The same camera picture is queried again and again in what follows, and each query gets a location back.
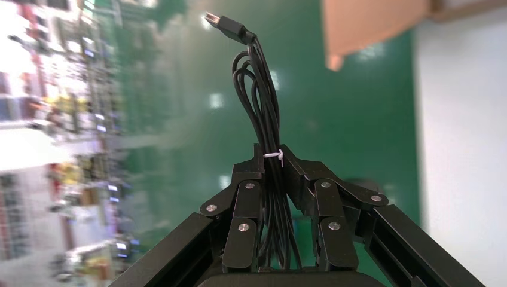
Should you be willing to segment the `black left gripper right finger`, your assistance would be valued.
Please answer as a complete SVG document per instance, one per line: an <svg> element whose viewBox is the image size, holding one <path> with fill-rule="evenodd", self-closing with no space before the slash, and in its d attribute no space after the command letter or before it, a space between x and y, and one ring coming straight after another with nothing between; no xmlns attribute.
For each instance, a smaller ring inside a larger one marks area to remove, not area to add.
<svg viewBox="0 0 507 287"><path fill-rule="evenodd" d="M481 286L385 195L297 158L286 145L282 152L289 198L313 224L319 270L356 271L360 243L393 286Z"/></svg>

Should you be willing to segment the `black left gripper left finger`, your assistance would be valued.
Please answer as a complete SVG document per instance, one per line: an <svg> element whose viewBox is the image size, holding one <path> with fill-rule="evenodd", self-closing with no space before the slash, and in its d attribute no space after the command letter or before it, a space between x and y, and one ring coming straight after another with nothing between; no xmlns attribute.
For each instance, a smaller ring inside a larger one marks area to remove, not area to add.
<svg viewBox="0 0 507 287"><path fill-rule="evenodd" d="M264 160L259 144L253 158L233 166L231 183L202 204L112 286L200 286L223 273L257 269Z"/></svg>

